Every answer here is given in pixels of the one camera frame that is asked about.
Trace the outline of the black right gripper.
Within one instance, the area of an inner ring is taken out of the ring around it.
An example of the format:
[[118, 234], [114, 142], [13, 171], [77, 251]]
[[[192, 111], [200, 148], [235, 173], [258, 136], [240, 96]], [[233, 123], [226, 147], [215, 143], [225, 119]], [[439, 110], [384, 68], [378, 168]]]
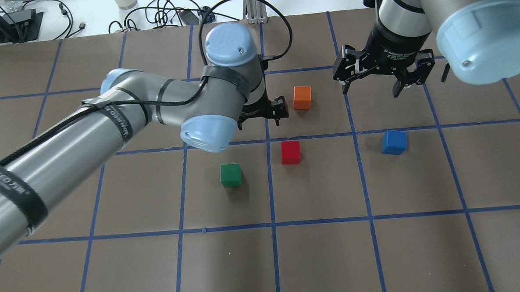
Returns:
[[432, 49], [422, 50], [429, 33], [407, 37], [374, 25], [363, 50], [344, 44], [333, 65], [333, 79], [342, 83], [342, 94], [350, 84], [368, 75], [395, 75], [392, 87], [397, 98], [406, 84], [423, 84], [435, 65]]

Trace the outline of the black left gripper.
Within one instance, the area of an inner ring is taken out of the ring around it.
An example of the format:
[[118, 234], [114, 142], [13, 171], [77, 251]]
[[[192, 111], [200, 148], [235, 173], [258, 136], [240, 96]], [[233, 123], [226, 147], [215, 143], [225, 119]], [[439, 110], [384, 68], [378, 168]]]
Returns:
[[266, 75], [262, 74], [260, 83], [249, 92], [247, 102], [243, 105], [241, 114], [237, 120], [238, 129], [251, 118], [265, 118], [275, 120], [276, 126], [280, 120], [289, 117], [288, 104], [284, 98], [275, 98], [270, 101], [266, 90]]

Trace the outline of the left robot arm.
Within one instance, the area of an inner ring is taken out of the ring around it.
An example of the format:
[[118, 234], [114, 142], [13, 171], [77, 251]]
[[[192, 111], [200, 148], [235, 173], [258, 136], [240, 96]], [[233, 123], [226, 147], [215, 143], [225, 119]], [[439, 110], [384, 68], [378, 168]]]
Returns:
[[222, 23], [199, 37], [198, 85], [138, 69], [110, 71], [99, 96], [0, 160], [0, 259], [149, 123], [177, 126], [184, 143], [221, 153], [246, 120], [287, 118], [284, 98], [267, 96], [265, 70], [291, 46], [289, 38], [282, 53], [265, 56], [246, 26]]

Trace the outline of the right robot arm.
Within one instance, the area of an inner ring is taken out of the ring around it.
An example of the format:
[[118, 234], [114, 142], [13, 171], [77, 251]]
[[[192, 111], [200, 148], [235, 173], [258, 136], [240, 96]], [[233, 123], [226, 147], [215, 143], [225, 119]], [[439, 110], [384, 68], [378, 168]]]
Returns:
[[520, 0], [363, 0], [375, 9], [375, 23], [362, 50], [344, 44], [332, 78], [347, 94], [368, 75], [392, 75], [397, 97], [412, 84], [424, 84], [435, 66], [431, 34], [462, 82], [492, 84], [520, 74]]

